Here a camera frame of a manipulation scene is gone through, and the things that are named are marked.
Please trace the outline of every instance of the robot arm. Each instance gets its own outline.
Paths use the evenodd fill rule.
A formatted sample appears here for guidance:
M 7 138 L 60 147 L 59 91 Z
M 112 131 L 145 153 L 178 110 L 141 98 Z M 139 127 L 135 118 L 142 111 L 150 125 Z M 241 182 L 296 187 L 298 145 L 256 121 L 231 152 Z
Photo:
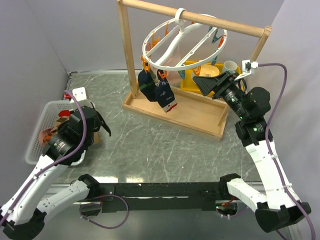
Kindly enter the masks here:
M 254 87 L 245 93 L 235 85 L 237 80 L 252 74 L 256 68 L 257 62 L 245 60 L 242 62 L 243 73 L 240 75 L 227 71 L 217 77 L 194 76 L 193 81 L 203 95 L 214 91 L 214 99 L 223 98 L 239 117 L 240 121 L 235 124 L 236 133 L 252 157 L 265 189 L 265 194 L 259 193 L 234 173 L 221 177 L 220 192 L 225 196 L 235 196 L 244 202 L 255 212 L 260 227 L 265 232 L 271 232 L 296 224 L 304 218 L 294 200 L 307 214 L 311 212 L 311 208 L 307 202 L 301 202 L 294 192 L 280 164 L 273 136 L 270 131 L 266 134 L 267 123 L 264 115 L 271 109 L 270 93 L 262 87 Z M 268 150 L 267 140 L 273 155 Z
M 85 118 L 86 133 L 84 132 L 84 119 L 78 109 L 72 110 L 69 121 L 58 127 L 57 135 L 53 136 L 42 151 L 39 161 L 32 173 L 22 184 L 16 194 L 0 208 L 0 226 L 3 232 L 13 240 L 31 240 L 43 229 L 46 222 L 74 202 L 97 195 L 99 183 L 90 175 L 82 175 L 70 187 L 42 199 L 55 179 L 65 171 L 73 162 L 80 159 L 81 154 L 93 144 L 93 134 L 103 126 L 109 134 L 109 127 L 101 115 L 94 109 L 94 105 L 87 100 L 84 88 L 73 91 L 78 99 Z M 75 101 L 70 102 L 75 109 Z M 83 135 L 85 139 L 79 148 Z M 76 148 L 79 150 L 69 155 Z

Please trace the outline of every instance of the white hanger hook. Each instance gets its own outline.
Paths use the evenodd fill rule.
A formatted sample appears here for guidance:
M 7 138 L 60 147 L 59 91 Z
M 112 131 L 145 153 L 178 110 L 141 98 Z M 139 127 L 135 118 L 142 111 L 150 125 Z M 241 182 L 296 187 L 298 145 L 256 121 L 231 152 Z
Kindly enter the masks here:
M 175 22 L 175 24 L 179 25 L 180 33 L 182 33 L 182 34 L 185 32 L 185 22 L 180 19 L 180 15 L 181 15 L 181 13 L 182 13 L 183 11 L 185 11 L 185 9 L 180 7 L 180 8 L 175 12 L 175 16 L 174 16 L 174 22 Z

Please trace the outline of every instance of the white cup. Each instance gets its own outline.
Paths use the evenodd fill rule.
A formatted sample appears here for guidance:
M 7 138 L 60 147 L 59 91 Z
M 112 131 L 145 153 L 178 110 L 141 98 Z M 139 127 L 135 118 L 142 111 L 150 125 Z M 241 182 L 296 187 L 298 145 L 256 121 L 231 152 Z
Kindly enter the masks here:
M 238 65 L 234 61 L 225 61 L 222 68 L 222 73 L 229 71 L 234 74 L 238 68 Z

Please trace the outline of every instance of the sock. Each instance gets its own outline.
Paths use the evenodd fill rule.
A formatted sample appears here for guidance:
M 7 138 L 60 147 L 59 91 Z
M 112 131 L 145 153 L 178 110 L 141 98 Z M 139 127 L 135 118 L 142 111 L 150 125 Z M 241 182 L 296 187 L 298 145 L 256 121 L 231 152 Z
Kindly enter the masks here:
M 155 82 L 152 79 L 150 72 L 144 69 L 138 75 L 139 89 L 150 102 L 156 102 Z
M 178 103 L 175 99 L 174 92 L 171 90 L 169 82 L 166 78 L 162 79 L 159 72 L 163 74 L 162 70 L 157 71 L 158 79 L 160 80 L 155 84 L 155 99 L 162 109 L 167 113 L 171 111 Z

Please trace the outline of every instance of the orange clothespin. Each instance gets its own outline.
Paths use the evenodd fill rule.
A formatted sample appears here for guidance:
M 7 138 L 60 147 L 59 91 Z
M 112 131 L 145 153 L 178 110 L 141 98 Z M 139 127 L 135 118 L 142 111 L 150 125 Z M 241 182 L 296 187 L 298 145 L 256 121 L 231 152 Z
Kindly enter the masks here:
M 152 47 L 154 47 L 155 45 L 157 45 L 157 43 L 159 42 L 159 40 L 160 40 L 160 37 L 158 36 L 158 38 L 155 40 L 155 32 L 153 32 L 153 34 L 152 34 L 152 44 L 151 44 L 151 46 Z
M 220 40 L 219 45 L 218 45 L 218 48 L 220 48 L 221 45 L 222 45 L 222 43 L 224 42 L 225 36 L 226 36 L 226 35 L 223 35 L 223 36 L 221 37 L 221 40 Z
M 164 32 L 164 35 L 167 36 L 169 31 L 168 31 L 168 26 L 169 26 L 169 22 L 166 23 L 166 26 L 165 26 L 165 32 Z
M 158 71 L 158 74 L 160 75 L 162 80 L 165 80 L 165 78 L 167 77 L 167 71 L 166 70 L 163 72 L 163 74 L 160 71 Z
M 140 56 L 140 59 L 142 60 L 142 66 L 143 66 L 144 71 L 146 73 L 150 72 L 150 66 L 149 66 L 149 64 L 147 65 L 147 60 L 145 60 L 143 56 Z
M 201 66 L 197 66 L 196 68 L 192 68 L 194 75 L 199 76 L 201 70 Z

